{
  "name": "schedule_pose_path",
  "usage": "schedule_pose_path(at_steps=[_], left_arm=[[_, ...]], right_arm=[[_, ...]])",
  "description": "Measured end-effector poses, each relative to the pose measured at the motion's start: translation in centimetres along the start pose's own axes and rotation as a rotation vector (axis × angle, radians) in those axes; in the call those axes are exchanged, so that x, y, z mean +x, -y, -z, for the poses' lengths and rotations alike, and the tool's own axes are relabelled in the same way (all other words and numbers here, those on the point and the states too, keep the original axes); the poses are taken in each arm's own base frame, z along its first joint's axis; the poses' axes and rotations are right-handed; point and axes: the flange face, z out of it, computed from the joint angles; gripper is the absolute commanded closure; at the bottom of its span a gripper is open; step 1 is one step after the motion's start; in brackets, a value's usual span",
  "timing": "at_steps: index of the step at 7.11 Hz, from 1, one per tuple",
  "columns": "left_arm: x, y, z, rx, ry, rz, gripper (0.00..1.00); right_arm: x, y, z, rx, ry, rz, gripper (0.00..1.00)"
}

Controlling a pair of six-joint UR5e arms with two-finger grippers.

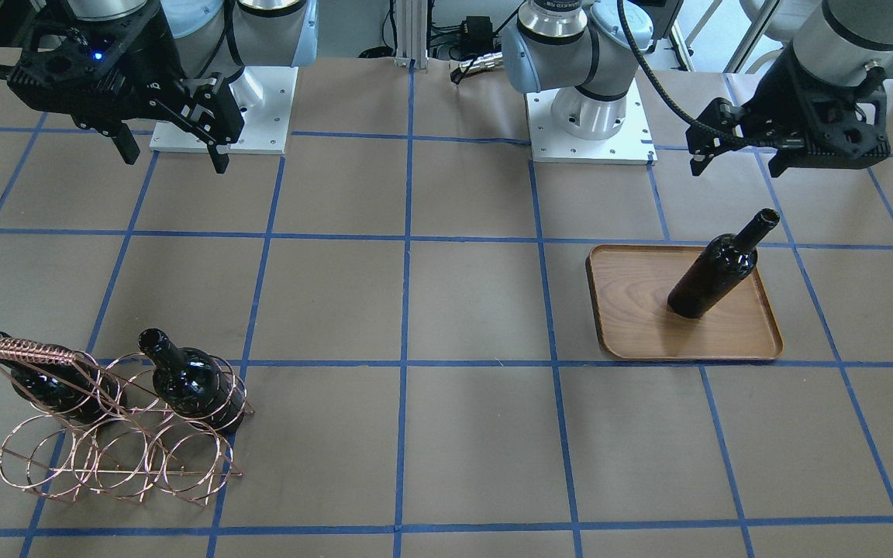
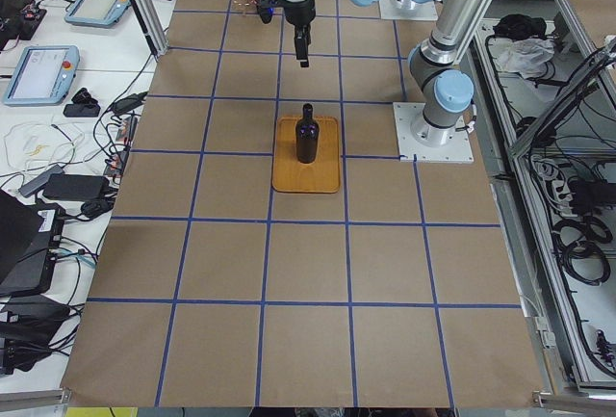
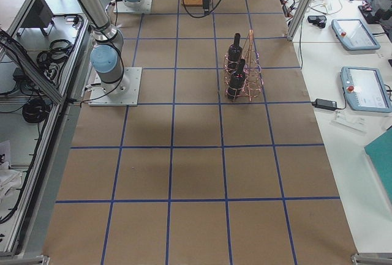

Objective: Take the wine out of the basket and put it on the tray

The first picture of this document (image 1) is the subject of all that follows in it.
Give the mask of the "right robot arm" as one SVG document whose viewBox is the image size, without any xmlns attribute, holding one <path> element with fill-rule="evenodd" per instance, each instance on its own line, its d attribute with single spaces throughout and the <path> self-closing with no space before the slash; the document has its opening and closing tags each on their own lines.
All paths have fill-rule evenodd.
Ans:
<svg viewBox="0 0 893 558">
<path fill-rule="evenodd" d="M 32 109 L 68 115 L 140 155 L 151 148 L 283 154 L 299 67 L 318 56 L 315 1 L 47 1 L 6 84 Z"/>
</svg>

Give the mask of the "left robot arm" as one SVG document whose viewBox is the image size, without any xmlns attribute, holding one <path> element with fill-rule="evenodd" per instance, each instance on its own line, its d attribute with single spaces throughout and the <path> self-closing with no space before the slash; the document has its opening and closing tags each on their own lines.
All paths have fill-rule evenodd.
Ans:
<svg viewBox="0 0 893 558">
<path fill-rule="evenodd" d="M 744 105 L 715 98 L 691 116 L 645 59 L 653 23 L 630 1 L 527 1 L 502 30 L 510 84 L 555 91 L 552 111 L 567 136 L 613 137 L 628 89 L 642 71 L 685 131 L 695 176 L 716 157 L 772 148 L 768 168 L 865 169 L 890 156 L 886 68 L 893 61 L 893 1 L 821 1 Z"/>
</svg>

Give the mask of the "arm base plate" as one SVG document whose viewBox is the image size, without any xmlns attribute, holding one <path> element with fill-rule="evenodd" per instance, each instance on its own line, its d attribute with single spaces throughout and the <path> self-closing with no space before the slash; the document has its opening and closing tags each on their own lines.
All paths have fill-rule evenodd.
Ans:
<svg viewBox="0 0 893 558">
<path fill-rule="evenodd" d="M 576 88 L 525 94 L 537 163 L 652 165 L 658 160 L 636 81 L 624 98 L 595 100 Z"/>
<path fill-rule="evenodd" d="M 295 97 L 297 67 L 248 66 L 230 85 L 244 127 L 226 154 L 283 155 Z M 167 122 L 153 128 L 149 148 L 155 152 L 205 154 L 198 138 Z"/>
</svg>

